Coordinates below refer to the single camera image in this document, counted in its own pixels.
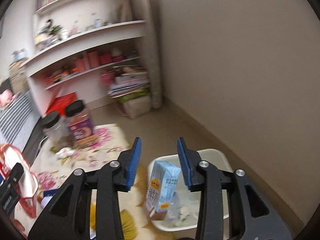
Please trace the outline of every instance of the trash bin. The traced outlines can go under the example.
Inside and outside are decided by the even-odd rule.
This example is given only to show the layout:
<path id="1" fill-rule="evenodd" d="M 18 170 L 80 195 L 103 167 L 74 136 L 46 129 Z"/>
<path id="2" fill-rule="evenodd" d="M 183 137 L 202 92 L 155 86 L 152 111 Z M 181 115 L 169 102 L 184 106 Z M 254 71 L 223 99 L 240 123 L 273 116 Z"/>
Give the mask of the trash bin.
<path id="1" fill-rule="evenodd" d="M 202 158 L 202 160 L 206 160 L 212 163 L 218 169 L 232 172 L 231 166 L 227 158 L 222 152 L 216 149 L 205 149 L 205 150 L 198 151 L 198 153 Z M 177 167 L 180 167 L 179 157 L 177 154 L 156 158 L 148 166 L 148 181 L 150 181 L 151 172 L 152 172 L 152 168 L 155 160 L 171 162 Z M 152 220 L 151 221 L 152 224 L 156 228 L 162 231 L 171 231 L 171 232 L 196 228 L 197 222 L 198 222 L 201 192 L 190 192 L 188 190 L 187 186 L 184 184 L 182 172 L 179 176 L 175 191 L 180 199 L 181 204 L 187 205 L 190 208 L 191 215 L 183 222 L 182 226 L 176 226 L 169 221 L 160 221 L 160 220 Z M 229 217 L 229 211 L 228 211 L 227 192 L 225 190 L 222 191 L 222 202 L 223 202 L 223 219 L 226 220 Z"/>

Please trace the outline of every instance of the blue milk carton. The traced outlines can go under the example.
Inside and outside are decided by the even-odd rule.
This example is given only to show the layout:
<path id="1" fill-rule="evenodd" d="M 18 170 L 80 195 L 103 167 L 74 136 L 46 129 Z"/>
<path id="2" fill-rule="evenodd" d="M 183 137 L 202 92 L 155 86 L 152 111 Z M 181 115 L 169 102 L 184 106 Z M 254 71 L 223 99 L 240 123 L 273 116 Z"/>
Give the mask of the blue milk carton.
<path id="1" fill-rule="evenodd" d="M 152 220 L 163 220 L 171 203 L 181 169 L 156 160 L 153 165 L 145 207 Z"/>

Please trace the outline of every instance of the rug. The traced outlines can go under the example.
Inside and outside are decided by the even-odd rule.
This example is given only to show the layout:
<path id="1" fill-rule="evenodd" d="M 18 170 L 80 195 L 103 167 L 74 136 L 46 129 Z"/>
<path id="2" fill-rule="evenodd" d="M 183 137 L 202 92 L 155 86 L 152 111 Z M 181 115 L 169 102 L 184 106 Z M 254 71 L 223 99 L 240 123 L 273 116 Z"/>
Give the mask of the rug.
<path id="1" fill-rule="evenodd" d="M 106 163 L 116 160 L 122 151 L 131 148 L 124 133 L 116 124 L 96 126 L 95 132 L 99 137 L 95 145 L 77 150 L 73 156 L 62 160 L 57 159 L 50 151 L 52 144 L 49 140 L 44 143 L 30 169 L 37 176 L 39 192 L 60 187 L 77 168 L 84 169 L 86 172 L 98 170 Z M 131 191 L 118 193 L 120 210 L 127 210 L 133 217 L 137 227 L 136 240 L 174 240 L 175 237 L 172 233 L 155 228 L 143 212 L 142 206 L 147 192 L 147 184 L 147 169 L 140 165 Z M 41 211 L 42 208 L 37 203 L 37 217 Z M 36 218 L 30 218 L 19 204 L 15 208 L 14 216 L 24 226 L 24 233 L 28 235 Z"/>

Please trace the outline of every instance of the plastic jar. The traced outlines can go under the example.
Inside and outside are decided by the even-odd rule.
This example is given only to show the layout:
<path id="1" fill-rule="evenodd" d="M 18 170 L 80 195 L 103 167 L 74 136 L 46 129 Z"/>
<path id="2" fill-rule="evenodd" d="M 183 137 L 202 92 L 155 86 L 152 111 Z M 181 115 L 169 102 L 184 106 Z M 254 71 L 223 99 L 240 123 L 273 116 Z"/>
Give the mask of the plastic jar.
<path id="1" fill-rule="evenodd" d="M 74 101 L 66 107 L 65 112 L 67 124 L 79 147 L 86 148 L 96 144 L 98 136 L 94 134 L 93 124 L 83 101 Z"/>
<path id="2" fill-rule="evenodd" d="M 72 133 L 64 122 L 64 118 L 60 118 L 57 111 L 47 114 L 42 119 L 44 133 L 52 141 L 55 150 L 58 152 L 64 147 L 73 147 L 75 144 Z"/>

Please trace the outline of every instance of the metal screw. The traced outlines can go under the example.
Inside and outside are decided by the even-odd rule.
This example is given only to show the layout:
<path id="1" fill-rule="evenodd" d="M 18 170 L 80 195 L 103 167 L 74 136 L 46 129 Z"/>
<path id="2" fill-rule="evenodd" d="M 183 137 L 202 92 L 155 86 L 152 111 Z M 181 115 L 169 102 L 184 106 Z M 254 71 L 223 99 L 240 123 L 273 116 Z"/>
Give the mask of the metal screw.
<path id="1" fill-rule="evenodd" d="M 79 176 L 83 173 L 83 170 L 82 169 L 76 169 L 73 174 L 76 175 L 76 176 Z"/>
<path id="2" fill-rule="evenodd" d="M 110 166 L 112 167 L 112 168 L 116 168 L 116 167 L 118 167 L 120 165 L 120 162 L 118 162 L 118 161 L 112 161 L 111 163 L 110 163 Z"/>
<path id="3" fill-rule="evenodd" d="M 236 170 L 236 174 L 240 177 L 243 177 L 245 175 L 245 172 L 243 170 Z"/>
<path id="4" fill-rule="evenodd" d="M 203 167 L 203 168 L 209 167 L 209 163 L 206 161 L 199 162 L 199 165 L 200 165 L 200 167 Z"/>

